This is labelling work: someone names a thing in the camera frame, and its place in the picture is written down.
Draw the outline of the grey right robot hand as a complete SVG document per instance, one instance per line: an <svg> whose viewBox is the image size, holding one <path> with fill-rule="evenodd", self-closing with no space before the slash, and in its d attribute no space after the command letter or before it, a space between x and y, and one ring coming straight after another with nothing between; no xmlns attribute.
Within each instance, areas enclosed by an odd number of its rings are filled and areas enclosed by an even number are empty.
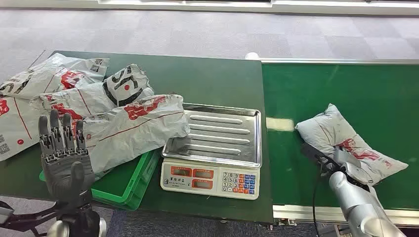
<svg viewBox="0 0 419 237"><path fill-rule="evenodd" d="M344 173L349 183L367 192L370 191L372 179L362 168L361 162L343 147L334 146L333 157L324 154L308 143L303 143L300 150L320 168L321 177L330 176L340 171Z"/></svg>

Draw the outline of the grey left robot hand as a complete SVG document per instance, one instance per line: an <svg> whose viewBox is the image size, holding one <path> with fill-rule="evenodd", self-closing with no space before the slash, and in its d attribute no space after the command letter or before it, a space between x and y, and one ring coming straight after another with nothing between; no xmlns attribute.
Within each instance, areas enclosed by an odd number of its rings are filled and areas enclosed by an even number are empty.
<svg viewBox="0 0 419 237"><path fill-rule="evenodd" d="M71 128L71 115L65 113L59 121L59 112L40 116L39 144L41 164L49 193L59 202L83 206L92 200L91 186L95 175L86 148L83 121Z"/></svg>

